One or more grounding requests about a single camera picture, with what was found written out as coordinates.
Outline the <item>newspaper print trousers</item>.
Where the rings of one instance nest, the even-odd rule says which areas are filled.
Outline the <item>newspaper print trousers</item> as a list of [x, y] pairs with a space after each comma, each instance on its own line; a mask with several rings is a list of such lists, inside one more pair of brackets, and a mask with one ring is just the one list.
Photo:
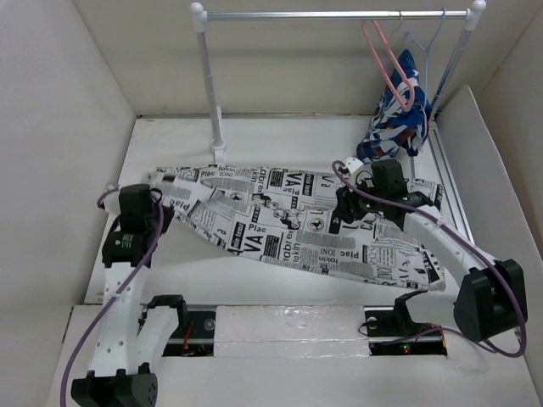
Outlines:
[[333, 173], [267, 166], [160, 167], [143, 175], [174, 216], [204, 240], [247, 259], [321, 275], [445, 290], [444, 266], [392, 221], [335, 216]]

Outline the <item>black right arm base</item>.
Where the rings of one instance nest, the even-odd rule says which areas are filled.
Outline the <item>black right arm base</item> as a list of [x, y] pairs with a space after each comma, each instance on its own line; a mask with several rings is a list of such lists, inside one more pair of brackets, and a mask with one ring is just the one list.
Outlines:
[[446, 356], [446, 342], [437, 326], [415, 322], [408, 311], [393, 306], [364, 308], [358, 332], [368, 339], [371, 356]]

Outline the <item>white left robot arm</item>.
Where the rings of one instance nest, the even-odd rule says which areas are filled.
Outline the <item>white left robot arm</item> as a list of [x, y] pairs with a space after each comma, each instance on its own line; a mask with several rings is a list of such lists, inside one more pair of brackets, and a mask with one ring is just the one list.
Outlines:
[[181, 294], [142, 301], [152, 256], [173, 210], [148, 184], [109, 187], [98, 207], [115, 214], [102, 247], [101, 310], [75, 346], [61, 379], [59, 403], [79, 406], [154, 406], [157, 369], [171, 336], [189, 327]]

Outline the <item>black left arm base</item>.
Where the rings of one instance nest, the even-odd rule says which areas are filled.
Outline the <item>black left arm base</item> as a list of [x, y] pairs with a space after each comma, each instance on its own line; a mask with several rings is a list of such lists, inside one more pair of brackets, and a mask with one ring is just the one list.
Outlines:
[[188, 306], [184, 326], [178, 327], [165, 346], [165, 357], [212, 356], [215, 343], [216, 307]]

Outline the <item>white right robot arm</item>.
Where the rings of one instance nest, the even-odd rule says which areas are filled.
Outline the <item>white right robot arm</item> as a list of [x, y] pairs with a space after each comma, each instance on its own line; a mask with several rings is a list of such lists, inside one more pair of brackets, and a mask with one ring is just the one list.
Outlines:
[[453, 276], [459, 286], [453, 318], [462, 335], [487, 343], [517, 328], [526, 344], [528, 319], [523, 269], [513, 259], [487, 254], [446, 222], [430, 197], [409, 191], [401, 164], [394, 159], [371, 165], [371, 177], [354, 157], [336, 160], [333, 171], [343, 183], [336, 195], [337, 216], [345, 223], [376, 213], [415, 238]]

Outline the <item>light blue clothes hanger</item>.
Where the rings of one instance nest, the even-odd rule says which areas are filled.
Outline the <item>light blue clothes hanger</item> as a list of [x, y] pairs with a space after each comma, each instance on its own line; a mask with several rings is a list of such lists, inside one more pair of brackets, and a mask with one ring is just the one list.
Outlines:
[[441, 9], [441, 17], [440, 17], [440, 23], [439, 23], [439, 26], [436, 30], [436, 32], [434, 33], [433, 37], [430, 39], [430, 41], [428, 42], [428, 45], [427, 46], [424, 46], [420, 43], [420, 41], [418, 41], [416, 39], [416, 37], [414, 37], [414, 35], [412, 35], [412, 33], [410, 31], [408, 31], [406, 33], [406, 41], [407, 42], [410, 42], [410, 43], [414, 43], [423, 53], [424, 53], [424, 71], [423, 71], [423, 79], [424, 79], [424, 82], [423, 82], [423, 87], [422, 87], [422, 90], [424, 92], [424, 104], [423, 104], [423, 118], [424, 118], [424, 130], [426, 133], [429, 133], [429, 119], [430, 119], [430, 116], [429, 114], [427, 113], [427, 107], [430, 105], [430, 103], [428, 102], [428, 93], [427, 93], [427, 90], [428, 90], [428, 77], [429, 77], [429, 74], [428, 74], [428, 71], [429, 71], [429, 62], [430, 62], [430, 55], [431, 55], [431, 51], [434, 47], [434, 42], [435, 40], [437, 39], [439, 33], [441, 32], [442, 30], [442, 27], [443, 27], [443, 24], [445, 22], [445, 14], [446, 14], [446, 7], [443, 7]]

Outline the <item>blue patterned garment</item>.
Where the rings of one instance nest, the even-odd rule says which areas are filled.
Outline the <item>blue patterned garment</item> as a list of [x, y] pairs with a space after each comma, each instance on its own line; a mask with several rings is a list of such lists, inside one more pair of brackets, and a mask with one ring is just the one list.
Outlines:
[[398, 62], [413, 85], [414, 104], [405, 111], [393, 93], [385, 89], [369, 121], [366, 135], [356, 147], [356, 157], [365, 164], [393, 158], [399, 152], [418, 156], [428, 139], [432, 105], [419, 85], [419, 70], [411, 51], [404, 50]]

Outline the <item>white clothes rack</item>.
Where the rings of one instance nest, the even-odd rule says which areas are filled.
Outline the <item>white clothes rack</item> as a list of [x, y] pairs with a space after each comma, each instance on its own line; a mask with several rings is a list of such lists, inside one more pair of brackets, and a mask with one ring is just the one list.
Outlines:
[[190, 5], [190, 13], [192, 15], [193, 28], [196, 34], [199, 57], [204, 77], [204, 89], [207, 98], [208, 110], [210, 114], [210, 123], [212, 130], [212, 141], [210, 144], [210, 151], [213, 153], [214, 161], [216, 164], [224, 164], [226, 162], [227, 144], [221, 134], [221, 121], [222, 111], [221, 107], [217, 104], [215, 89], [211, 74], [209, 52], [206, 42], [206, 26], [209, 22], [239, 22], [239, 21], [272, 21], [272, 20], [346, 20], [346, 21], [360, 21], [365, 23], [367, 21], [372, 23], [374, 30], [376, 31], [378, 38], [381, 40], [384, 50], [388, 55], [391, 63], [395, 67], [396, 71], [400, 75], [401, 81], [406, 84], [406, 88], [409, 90], [410, 97], [405, 100], [397, 92], [395, 86], [392, 85], [392, 81], [386, 69], [383, 66], [383, 62], [378, 56], [377, 50], [372, 43], [372, 39], [367, 32], [367, 28], [362, 26], [362, 33], [367, 41], [367, 45], [370, 48], [372, 56], [374, 57], [381, 74], [389, 90], [392, 92], [394, 99], [398, 103], [399, 107], [407, 111], [412, 108], [415, 103], [415, 90], [410, 80], [407, 78], [405, 71], [400, 67], [398, 59], [394, 56], [389, 40], [383, 34], [378, 22], [380, 20], [398, 20], [403, 22], [405, 20], [439, 20], [441, 22], [445, 20], [463, 20], [465, 22], [462, 34], [460, 35], [453, 52], [451, 53], [450, 60], [445, 67], [445, 71], [441, 77], [438, 88], [432, 99], [432, 106], [436, 107], [439, 98], [444, 91], [449, 79], [452, 77], [455, 71], [458, 61], [463, 54], [467, 42], [471, 36], [471, 33], [476, 29], [484, 11], [486, 10], [487, 3], [485, 1], [473, 1], [469, 8], [464, 11], [303, 11], [303, 12], [210, 12], [204, 9], [201, 3], [194, 2]]

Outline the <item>aluminium rail right side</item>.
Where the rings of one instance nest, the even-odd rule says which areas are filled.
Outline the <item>aluminium rail right side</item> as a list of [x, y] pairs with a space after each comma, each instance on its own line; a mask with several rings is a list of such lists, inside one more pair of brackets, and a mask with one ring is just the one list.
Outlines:
[[470, 239], [470, 227], [462, 206], [459, 192], [456, 188], [452, 170], [446, 157], [445, 149], [439, 137], [439, 129], [435, 122], [432, 122], [430, 125], [428, 144], [434, 157], [434, 163], [438, 171], [440, 181], [445, 188], [446, 207], [451, 218], [451, 222], [464, 237]]

